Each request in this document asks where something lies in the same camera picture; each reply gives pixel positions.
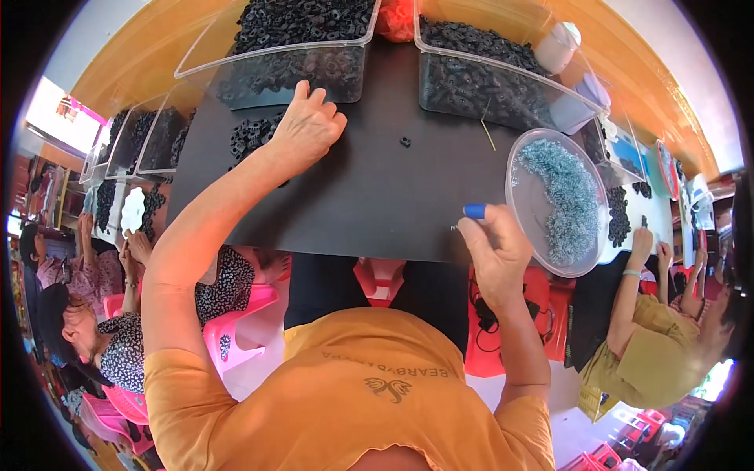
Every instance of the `round plastic tray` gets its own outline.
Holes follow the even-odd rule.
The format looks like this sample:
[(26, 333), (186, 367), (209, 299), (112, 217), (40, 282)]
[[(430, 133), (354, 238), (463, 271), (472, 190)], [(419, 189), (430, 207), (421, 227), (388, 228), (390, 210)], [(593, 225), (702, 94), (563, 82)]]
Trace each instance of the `round plastic tray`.
[[(520, 165), (514, 167), (515, 157), (521, 148), (537, 139), (547, 139), (558, 142), (568, 152), (577, 155), (586, 167), (587, 172), (594, 178), (596, 184), (596, 198), (599, 204), (599, 232), (593, 248), (579, 261), (570, 264), (557, 264), (548, 255), (550, 244), (547, 242), (547, 217), (553, 207), (547, 201), (544, 183), (539, 175), (529, 173)], [(519, 226), (534, 246), (534, 257), (543, 267), (565, 278), (576, 278), (588, 273), (597, 265), (599, 254), (608, 238), (608, 224), (610, 222), (607, 194), (605, 186), (597, 173), (597, 168), (588, 158), (586, 152), (567, 136), (550, 129), (532, 129), (522, 134), (513, 144), (508, 155), (507, 181), (505, 185), (507, 205), (513, 210)]]

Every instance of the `pink plastic chair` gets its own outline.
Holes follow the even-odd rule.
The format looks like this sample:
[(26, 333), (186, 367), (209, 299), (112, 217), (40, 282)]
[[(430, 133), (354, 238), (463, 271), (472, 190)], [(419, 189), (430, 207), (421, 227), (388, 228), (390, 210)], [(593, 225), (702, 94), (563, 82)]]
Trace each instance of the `pink plastic chair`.
[[(217, 372), (222, 377), (222, 373), (228, 371), (236, 365), (240, 365), (246, 360), (265, 352), (264, 346), (259, 346), (251, 350), (242, 350), (236, 344), (235, 326), (236, 322), (251, 313), (254, 313), (280, 298), (277, 290), (270, 285), (254, 285), (249, 295), (249, 305), (246, 310), (234, 310), (223, 314), (220, 317), (212, 319), (204, 325), (204, 343), (207, 344), (207, 350), (210, 352), (212, 363), (217, 368)], [(225, 358), (222, 358), (220, 339), (223, 335), (230, 337), (230, 349)]]
[[(142, 284), (144, 283), (144, 280), (139, 281), (139, 293), (141, 293)], [(102, 304), (105, 308), (105, 318), (106, 319), (112, 319), (113, 317), (119, 315), (121, 306), (123, 305), (123, 297), (125, 295), (123, 293), (119, 295), (110, 295), (105, 296), (102, 300)]]
[(79, 409), (81, 420), (102, 440), (117, 442), (118, 436), (122, 435), (131, 443), (134, 454), (142, 454), (155, 446), (152, 440), (144, 436), (138, 442), (131, 439), (128, 432), (126, 418), (107, 399), (98, 399), (91, 394), (85, 393), (81, 408)]
[(149, 416), (146, 412), (146, 399), (143, 394), (131, 393), (120, 386), (102, 386), (107, 399), (123, 417), (138, 425), (149, 425)]

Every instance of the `black and white patterned shirt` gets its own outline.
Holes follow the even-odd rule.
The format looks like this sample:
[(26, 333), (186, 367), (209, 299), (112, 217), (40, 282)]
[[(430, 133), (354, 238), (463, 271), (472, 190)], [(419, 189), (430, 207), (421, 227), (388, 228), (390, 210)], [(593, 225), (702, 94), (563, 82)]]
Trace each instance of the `black and white patterned shirt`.
[[(254, 283), (254, 267), (230, 246), (220, 249), (219, 273), (213, 285), (197, 283), (194, 295), (201, 328), (215, 317), (246, 309)], [(103, 334), (112, 334), (100, 357), (100, 373), (113, 384), (144, 394), (144, 337), (139, 313), (122, 313), (100, 323)]]

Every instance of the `hand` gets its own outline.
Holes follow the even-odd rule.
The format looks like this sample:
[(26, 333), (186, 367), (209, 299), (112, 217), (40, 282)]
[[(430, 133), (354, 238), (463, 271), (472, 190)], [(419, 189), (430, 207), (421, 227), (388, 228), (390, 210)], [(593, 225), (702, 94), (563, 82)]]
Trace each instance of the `hand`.
[(343, 133), (348, 120), (336, 112), (335, 103), (322, 103), (325, 94), (323, 88), (317, 88), (309, 96), (308, 81), (296, 84), (293, 101), (268, 143), (280, 149), (276, 158), (289, 177), (320, 160)]
[(152, 256), (152, 245), (149, 244), (146, 234), (141, 231), (131, 232), (130, 229), (126, 229), (126, 238), (131, 256), (146, 267), (149, 258)]
[(704, 267), (706, 266), (707, 257), (708, 255), (706, 250), (702, 247), (699, 247), (696, 257), (694, 257), (694, 269), (696, 270), (696, 272), (700, 272), (704, 269)]
[(626, 268), (640, 271), (649, 259), (654, 245), (654, 236), (647, 228), (638, 228), (633, 233), (633, 247)]
[(139, 278), (139, 265), (133, 256), (131, 256), (128, 245), (128, 241), (123, 244), (121, 251), (118, 253), (118, 260), (121, 261), (121, 265), (123, 265), (123, 269), (126, 272), (126, 280), (135, 283)]
[(498, 313), (513, 296), (522, 295), (523, 274), (534, 250), (507, 206), (486, 205), (482, 224), (492, 232), (497, 249), (490, 245), (485, 228), (473, 219), (458, 221), (458, 230), (474, 260), (482, 297)]
[(92, 240), (92, 229), (94, 228), (94, 217), (92, 213), (81, 213), (78, 215), (78, 236), (81, 241)]
[(667, 274), (667, 271), (673, 264), (673, 249), (670, 248), (667, 242), (659, 242), (657, 244), (657, 259), (659, 261), (657, 266), (660, 270), (660, 275), (663, 273)]

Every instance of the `black pants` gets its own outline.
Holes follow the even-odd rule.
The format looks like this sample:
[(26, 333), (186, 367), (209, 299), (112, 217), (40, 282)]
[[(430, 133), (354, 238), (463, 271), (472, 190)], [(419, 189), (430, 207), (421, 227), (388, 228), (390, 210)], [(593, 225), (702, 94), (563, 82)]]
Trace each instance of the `black pants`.
[[(350, 307), (368, 307), (354, 274), (355, 257), (294, 253), (284, 328), (314, 322)], [(413, 314), (442, 332), (466, 357), (468, 266), (409, 261), (390, 307)]]
[[(586, 366), (608, 336), (612, 306), (630, 256), (631, 252), (623, 251), (612, 263), (597, 265), (576, 281), (569, 343), (571, 361), (577, 372)], [(646, 267), (656, 280), (660, 279), (656, 255), (649, 256)], [(676, 296), (676, 289), (672, 282), (668, 284), (668, 299), (671, 300)]]

